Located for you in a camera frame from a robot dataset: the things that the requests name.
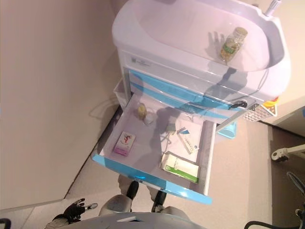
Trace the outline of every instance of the white cart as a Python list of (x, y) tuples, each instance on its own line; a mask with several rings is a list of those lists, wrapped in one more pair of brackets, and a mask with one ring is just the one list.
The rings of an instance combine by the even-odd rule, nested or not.
[[(220, 47), (238, 26), (248, 36), (224, 65)], [(122, 68), (118, 88), (124, 90), (117, 95), (124, 113), (93, 159), (156, 189), (210, 204), (216, 131), (276, 98), (289, 82), (290, 60), (279, 20), (234, 0), (129, 0), (112, 34)], [(136, 117), (140, 103), (157, 115), (149, 126)], [(159, 168), (160, 135), (170, 116), (179, 125), (192, 123), (199, 145), (191, 158), (200, 167), (198, 184)], [(113, 152), (122, 131), (136, 135), (128, 156)], [(183, 147), (176, 153), (183, 155)]]

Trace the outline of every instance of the black shoe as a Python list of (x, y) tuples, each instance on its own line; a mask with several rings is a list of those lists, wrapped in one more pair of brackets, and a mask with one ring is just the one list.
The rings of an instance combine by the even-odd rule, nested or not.
[(158, 191), (156, 198), (154, 199), (152, 212), (156, 212), (157, 207), (162, 207), (166, 198), (166, 193), (162, 191)]
[(129, 185), (126, 196), (133, 200), (135, 198), (135, 196), (137, 195), (138, 189), (139, 189), (139, 182), (134, 180)]

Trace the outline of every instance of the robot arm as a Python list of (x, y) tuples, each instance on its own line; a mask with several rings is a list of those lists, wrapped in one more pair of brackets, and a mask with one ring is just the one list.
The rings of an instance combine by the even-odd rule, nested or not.
[(46, 225), (45, 229), (60, 228), (68, 224), (79, 222), (81, 220), (82, 213), (84, 213), (86, 210), (95, 209), (98, 206), (96, 203), (84, 206), (84, 201), (85, 199), (82, 198), (68, 206), (64, 213), (56, 216), (52, 222)]

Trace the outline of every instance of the open drawer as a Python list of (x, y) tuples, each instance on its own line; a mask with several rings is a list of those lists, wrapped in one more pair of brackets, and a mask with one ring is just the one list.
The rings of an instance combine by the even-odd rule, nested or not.
[[(137, 109), (140, 103), (145, 104), (148, 112), (156, 114), (156, 119), (150, 125), (145, 125), (143, 120), (138, 118)], [(169, 138), (170, 142), (164, 141), (166, 127), (169, 119), (173, 117), (177, 130), (186, 127), (190, 131), (194, 143), (199, 146), (198, 152), (188, 154), (182, 142), (177, 139), (178, 136)], [(153, 188), (211, 204), (212, 199), (207, 195), (215, 129), (216, 123), (206, 121), (204, 116), (183, 112), (144, 94), (133, 94), (104, 148), (99, 155), (93, 156), (93, 160)], [(128, 156), (113, 151), (122, 131), (136, 136)], [(162, 170), (160, 162), (164, 150), (170, 150), (180, 157), (187, 157), (199, 165), (198, 183)]]

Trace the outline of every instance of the cable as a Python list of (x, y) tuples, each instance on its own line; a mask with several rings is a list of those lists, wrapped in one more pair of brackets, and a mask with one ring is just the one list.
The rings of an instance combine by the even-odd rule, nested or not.
[(0, 224), (4, 223), (4, 229), (10, 229), (11, 221), (7, 218), (0, 219)]
[(172, 142), (170, 141), (170, 135), (171, 135), (171, 133), (168, 133), (168, 134), (161, 140), (161, 142), (163, 142), (164, 140), (166, 140), (166, 147), (165, 147), (165, 150), (164, 150), (163, 153), (166, 153), (167, 146), (168, 146), (169, 144), (172, 143)]
[(267, 224), (267, 223), (263, 223), (263, 222), (259, 222), (259, 221), (250, 221), (250, 222), (248, 222), (245, 225), (244, 229), (248, 229), (252, 225), (258, 225), (258, 226), (262, 226), (262, 227), (266, 227), (266, 228), (270, 228), (270, 229), (299, 229), (299, 226), (297, 226), (297, 227), (282, 228), (282, 227), (273, 226), (271, 224)]

